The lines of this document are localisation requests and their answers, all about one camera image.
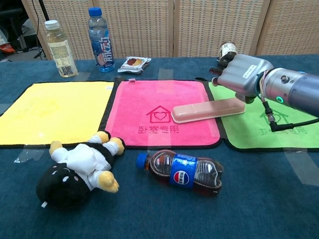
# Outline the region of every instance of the qr code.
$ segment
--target qr code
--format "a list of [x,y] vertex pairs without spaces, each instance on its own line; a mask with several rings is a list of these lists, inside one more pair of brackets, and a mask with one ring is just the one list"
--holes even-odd
[[69,56],[68,49],[66,48],[66,46],[52,47],[51,50],[54,58],[56,59],[65,58]]
[[73,71],[72,71],[72,67],[71,66],[62,66],[61,67],[62,69],[62,72],[63,74],[66,76],[66,75],[71,75],[73,74]]

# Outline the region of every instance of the black plush toy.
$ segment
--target black plush toy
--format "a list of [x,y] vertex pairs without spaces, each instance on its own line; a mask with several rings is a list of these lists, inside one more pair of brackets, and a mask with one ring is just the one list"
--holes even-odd
[[114,156],[122,154],[124,149],[122,139],[110,138],[110,134],[103,131],[70,151],[53,141],[50,155],[57,163],[44,173],[36,186],[42,205],[72,208],[80,205],[94,188],[116,193],[119,184],[109,170]]

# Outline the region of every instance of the plush toy foot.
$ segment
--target plush toy foot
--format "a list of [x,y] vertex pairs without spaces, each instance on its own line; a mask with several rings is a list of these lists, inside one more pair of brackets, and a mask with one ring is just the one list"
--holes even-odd
[[116,193],[119,190],[119,184],[114,178],[113,173],[110,171],[104,171],[99,176],[100,187],[107,192]]
[[115,142],[117,144],[117,146],[119,147],[119,151],[116,153],[116,155],[121,155],[124,153],[125,144],[124,144],[124,141],[122,139],[113,137],[110,139],[110,142]]
[[110,140],[110,133],[105,132],[105,131],[98,131],[95,135],[100,137],[102,143],[107,143]]
[[53,141],[49,149],[50,155],[58,148],[62,148],[62,144],[59,141]]

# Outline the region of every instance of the blue table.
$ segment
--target blue table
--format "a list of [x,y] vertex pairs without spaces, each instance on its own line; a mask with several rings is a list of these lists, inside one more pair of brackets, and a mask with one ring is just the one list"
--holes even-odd
[[[275,67],[319,75],[319,55],[263,58]],[[116,68],[123,61],[118,59]],[[124,76],[211,79],[208,69],[215,65],[215,58],[155,58],[141,75]],[[118,75],[116,70],[98,72],[93,61],[78,61],[77,66],[79,76],[63,79],[52,61],[0,63],[0,111],[35,82],[112,81]],[[18,128],[12,133],[19,137]],[[224,143],[212,149],[177,150],[224,165],[220,194],[207,198],[162,185],[149,172],[138,171],[139,152],[146,150],[127,150],[115,163],[117,194],[96,190],[80,209],[59,212],[43,209],[35,194],[38,179],[53,164],[48,150],[0,149],[0,238],[318,237],[318,153],[243,153]],[[28,157],[34,159],[18,163]]]

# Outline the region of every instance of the green towel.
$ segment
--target green towel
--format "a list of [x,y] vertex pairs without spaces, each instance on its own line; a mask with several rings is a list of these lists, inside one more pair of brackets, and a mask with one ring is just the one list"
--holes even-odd
[[[235,93],[225,87],[214,87],[209,83],[215,100],[227,99]],[[268,101],[278,124],[298,123],[315,119],[314,117]],[[239,150],[278,151],[287,148],[319,150],[319,123],[296,127],[279,132],[271,132],[262,102],[256,98],[246,104],[245,113],[222,117],[226,131],[226,142]]]

